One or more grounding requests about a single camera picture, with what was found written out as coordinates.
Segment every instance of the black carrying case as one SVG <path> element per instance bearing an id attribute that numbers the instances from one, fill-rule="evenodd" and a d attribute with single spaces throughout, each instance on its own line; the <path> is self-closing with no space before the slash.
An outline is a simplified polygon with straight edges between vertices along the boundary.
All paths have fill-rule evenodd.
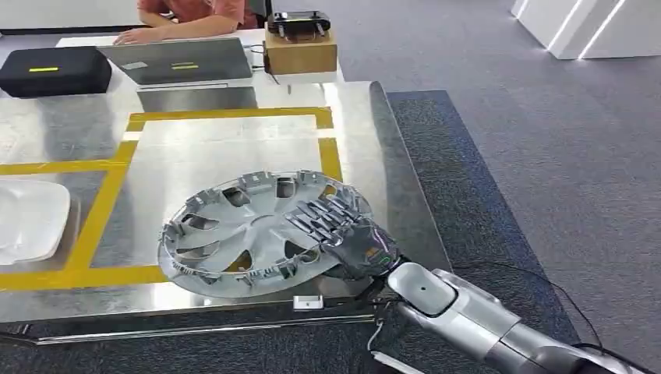
<path id="1" fill-rule="evenodd" d="M 95 47 L 24 49 L 0 69 L 0 88 L 13 97 L 102 94 L 111 75 Z"/>

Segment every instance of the led light strip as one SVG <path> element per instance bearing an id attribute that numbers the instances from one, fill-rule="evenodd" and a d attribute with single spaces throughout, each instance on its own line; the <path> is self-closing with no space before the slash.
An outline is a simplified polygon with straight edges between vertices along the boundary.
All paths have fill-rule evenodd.
<path id="1" fill-rule="evenodd" d="M 571 11 L 569 12 L 569 14 L 567 14 L 567 18 L 565 18 L 564 21 L 562 22 L 562 25 L 560 25 L 560 29 L 558 29 L 558 31 L 556 33 L 556 36 L 553 37 L 553 39 L 551 40 L 551 43 L 549 44 L 549 47 L 546 48 L 547 51 L 550 51 L 551 48 L 553 48 L 553 46 L 555 45 L 555 43 L 558 40 L 558 38 L 560 37 L 560 35 L 564 32 L 564 29 L 569 24 L 569 21 L 570 21 L 571 17 L 574 16 L 574 13 L 576 13 L 576 11 L 578 10 L 578 7 L 581 6 L 582 2 L 583 2 L 583 0 L 576 1 L 576 4 L 574 4 L 574 8 L 572 8 Z"/>
<path id="2" fill-rule="evenodd" d="M 597 39 L 599 38 L 599 35 L 601 35 L 601 33 L 604 31 L 604 29 L 606 29 L 606 26 L 608 26 L 608 24 L 610 23 L 610 21 L 613 19 L 613 17 L 615 16 L 615 13 L 617 13 L 617 12 L 620 10 L 620 8 L 622 8 L 622 5 L 624 5 L 624 2 L 626 2 L 626 1 L 627 1 L 627 0 L 620 0 L 620 1 L 617 3 L 617 5 L 615 5 L 615 8 L 613 8 L 613 10 L 610 11 L 610 14 L 609 14 L 609 15 L 606 17 L 606 19 L 603 21 L 603 23 L 601 24 L 601 26 L 599 27 L 599 29 L 597 30 L 597 32 L 596 32 L 594 35 L 592 35 L 592 39 L 590 39 L 590 41 L 588 42 L 588 45 L 585 46 L 585 49 L 583 50 L 583 52 L 581 52 L 581 54 L 578 55 L 578 59 L 579 59 L 579 60 L 582 60 L 582 59 L 585 57 L 585 54 L 588 53 L 588 51 L 590 50 L 590 48 L 592 48 L 592 45 L 593 45 L 593 44 L 597 41 Z"/>
<path id="3" fill-rule="evenodd" d="M 517 19 L 521 18 L 521 14 L 523 14 L 523 11 L 525 10 L 525 8 L 528 7 L 529 2 L 530 2 L 530 0 L 524 0 L 523 1 L 523 5 L 521 5 L 521 8 L 519 8 L 518 12 L 517 12 L 517 15 L 516 15 Z"/>

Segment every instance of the metal table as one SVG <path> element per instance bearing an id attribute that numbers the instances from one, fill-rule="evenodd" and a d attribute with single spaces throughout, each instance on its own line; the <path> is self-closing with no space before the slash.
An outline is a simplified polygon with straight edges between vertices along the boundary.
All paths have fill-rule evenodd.
<path id="1" fill-rule="evenodd" d="M 347 298 L 362 290 L 363 282 L 320 276 L 265 297 L 221 299 L 192 294 L 164 279 L 156 266 L 163 222 L 195 192 L 260 170 L 321 170 L 355 186 L 406 256 L 429 268 L 449 268 L 379 83 L 138 96 L 133 85 L 120 81 L 102 95 L 3 98 L 0 113 L 0 178 L 60 183 L 80 202 L 74 213 L 81 217 L 80 233 L 70 224 L 52 259 L 0 266 L 0 323 L 240 309 L 292 302 L 294 295 Z M 358 319 L 372 316 L 297 321 Z M 261 328 L 251 326 L 239 328 Z M 175 330 L 129 337 L 209 332 Z"/>

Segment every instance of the wooden box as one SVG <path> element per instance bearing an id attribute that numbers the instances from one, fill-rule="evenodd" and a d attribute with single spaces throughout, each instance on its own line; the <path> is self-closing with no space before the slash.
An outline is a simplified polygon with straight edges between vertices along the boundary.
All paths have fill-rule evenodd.
<path id="1" fill-rule="evenodd" d="M 302 72 L 334 72 L 338 70 L 338 45 L 332 31 L 313 40 L 300 38 L 292 42 L 266 31 L 264 50 L 272 74 L 298 74 Z"/>

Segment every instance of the laptop screen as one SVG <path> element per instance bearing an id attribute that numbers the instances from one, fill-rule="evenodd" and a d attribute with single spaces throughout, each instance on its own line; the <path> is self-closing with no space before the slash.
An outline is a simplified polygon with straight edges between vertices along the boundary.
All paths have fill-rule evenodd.
<path id="1" fill-rule="evenodd" d="M 99 47 L 140 85 L 244 79 L 253 70 L 238 38 Z"/>

